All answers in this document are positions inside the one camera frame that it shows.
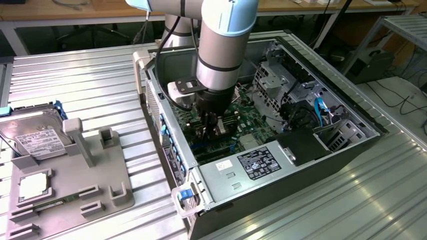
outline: power supply label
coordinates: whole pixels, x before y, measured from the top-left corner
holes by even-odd
[[[266,146],[238,156],[238,159],[251,180],[261,179],[282,169]]]
[[[55,129],[16,136],[16,140],[34,157],[51,154],[66,149]]]

